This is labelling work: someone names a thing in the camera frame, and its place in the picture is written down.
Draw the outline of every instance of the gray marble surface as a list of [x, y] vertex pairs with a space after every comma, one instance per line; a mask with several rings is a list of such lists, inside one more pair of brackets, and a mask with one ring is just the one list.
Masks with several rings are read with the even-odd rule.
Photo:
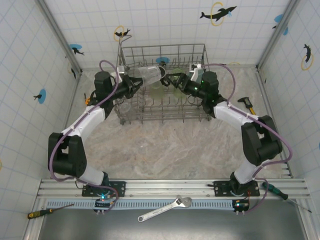
[[[214, 68], [224, 97], [232, 91], [231, 75]], [[233, 68], [236, 90], [231, 102], [243, 110], [242, 97], [250, 97], [257, 115], [267, 114], [254, 68]], [[94, 90], [95, 71], [85, 71], [80, 79], [70, 112], [69, 124], [85, 109], [85, 97]], [[105, 171], [110, 178], [127, 179], [207, 179], [229, 178], [245, 160], [241, 133], [225, 122], [196, 119], [146, 121], [120, 125], [114, 112], [84, 143], [88, 164]], [[281, 167], [271, 165], [260, 177], [280, 178]]]

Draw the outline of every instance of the dish rack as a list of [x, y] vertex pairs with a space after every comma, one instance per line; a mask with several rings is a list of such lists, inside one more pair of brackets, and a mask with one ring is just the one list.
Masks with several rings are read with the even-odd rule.
[[[173, 69], [181, 69], [188, 74], [190, 64], [205, 64], [205, 59], [208, 63], [205, 44], [124, 47], [123, 42], [129, 38], [131, 35], [119, 39], [116, 65], [131, 77], [140, 77], [139, 67], [161, 65], [168, 73]], [[149, 86], [146, 86], [141, 87], [130, 99], [116, 100], [114, 109], [120, 123], [123, 125], [125, 122], [131, 124], [132, 121], [140, 121], [143, 124], [144, 121], [154, 120], [160, 120], [162, 123], [166, 120], [185, 122], [186, 119], [199, 119], [201, 122], [203, 119], [211, 119], [211, 116], [204, 112], [201, 99], [183, 94], [177, 97], [174, 91], [178, 89], [172, 85], [163, 85], [162, 88], [164, 94], [161, 98], [152, 98]]]

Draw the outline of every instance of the yellow ring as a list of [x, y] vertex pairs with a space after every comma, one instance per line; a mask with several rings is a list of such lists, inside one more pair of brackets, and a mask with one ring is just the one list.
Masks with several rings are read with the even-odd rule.
[[119, 40], [117, 40], [117, 39], [115, 38], [115, 36], [116, 36], [116, 31], [117, 31], [119, 28], [122, 28], [122, 36], [123, 36], [124, 33], [125, 33], [125, 27], [124, 27], [124, 26], [122, 26], [122, 25], [117, 26], [116, 29], [114, 30], [114, 33], [113, 33], [113, 39], [114, 39], [116, 42], [119, 42]]
[[311, 53], [311, 57], [312, 57], [312, 60], [311, 60], [310, 66], [307, 67], [307, 68], [304, 68], [304, 61], [305, 61], [305, 59], [307, 58], [307, 56], [305, 55], [305, 56], [302, 58], [302, 61], [301, 61], [301, 69], [302, 69], [303, 71], [309, 70], [309, 68], [311, 68], [312, 64], [314, 64], [315, 58], [314, 58], [314, 55], [313, 55], [312, 53]]
[[212, 5], [212, 7], [211, 7], [210, 20], [211, 20], [212, 26], [215, 26], [215, 27], [220, 26], [220, 25], [224, 22], [224, 20], [225, 20], [225, 17], [223, 17], [223, 18], [222, 18], [222, 21], [221, 21], [219, 24], [215, 24], [215, 23], [212, 21], [212, 10], [214, 9], [215, 5], [217, 5], [217, 4], [220, 4], [222, 7], [224, 6], [221, 2], [217, 1], [217, 2], [215, 2], [215, 3]]
[[69, 66], [70, 66], [70, 62], [68, 62], [67, 71], [68, 71], [69, 74], [72, 74], [72, 72], [69, 71], [69, 69], [71, 69]]

